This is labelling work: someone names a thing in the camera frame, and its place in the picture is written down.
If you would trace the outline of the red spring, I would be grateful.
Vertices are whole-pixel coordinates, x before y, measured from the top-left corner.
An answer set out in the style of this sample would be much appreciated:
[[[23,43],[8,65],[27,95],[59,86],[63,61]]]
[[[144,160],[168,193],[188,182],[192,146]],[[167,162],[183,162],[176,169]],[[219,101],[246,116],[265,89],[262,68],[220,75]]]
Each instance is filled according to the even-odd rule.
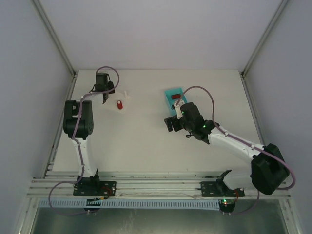
[[[118,101],[117,101],[117,108],[118,108],[119,110],[122,110],[122,109],[123,109],[123,104],[122,104],[122,101],[121,101],[121,100],[118,100]]]
[[[171,99],[172,100],[179,99],[180,97],[181,97],[181,94],[173,94],[173,95],[171,95]]]

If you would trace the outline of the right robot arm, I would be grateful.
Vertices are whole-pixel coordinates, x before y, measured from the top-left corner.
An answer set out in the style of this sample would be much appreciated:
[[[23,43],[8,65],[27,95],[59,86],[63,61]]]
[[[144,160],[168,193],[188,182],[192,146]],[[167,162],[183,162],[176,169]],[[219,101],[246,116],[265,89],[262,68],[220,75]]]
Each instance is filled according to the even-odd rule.
[[[228,190],[249,188],[272,195],[290,175],[277,146],[255,144],[228,132],[215,121],[205,120],[192,102],[177,105],[176,112],[164,119],[169,132],[184,129],[199,141],[228,150],[250,167],[223,172],[216,181],[222,195]]]

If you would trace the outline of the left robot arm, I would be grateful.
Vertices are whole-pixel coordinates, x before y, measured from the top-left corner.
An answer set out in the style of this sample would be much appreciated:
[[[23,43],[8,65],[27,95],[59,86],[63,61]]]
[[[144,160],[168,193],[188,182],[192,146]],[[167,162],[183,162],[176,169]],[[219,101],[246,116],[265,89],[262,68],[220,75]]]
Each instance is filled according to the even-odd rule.
[[[64,106],[63,130],[71,139],[79,163],[77,182],[74,183],[74,196],[97,196],[101,194],[102,183],[93,160],[90,135],[94,129],[91,97],[103,95],[106,102],[114,93],[114,84],[107,73],[96,74],[96,82],[89,93],[80,100],[67,100]]]

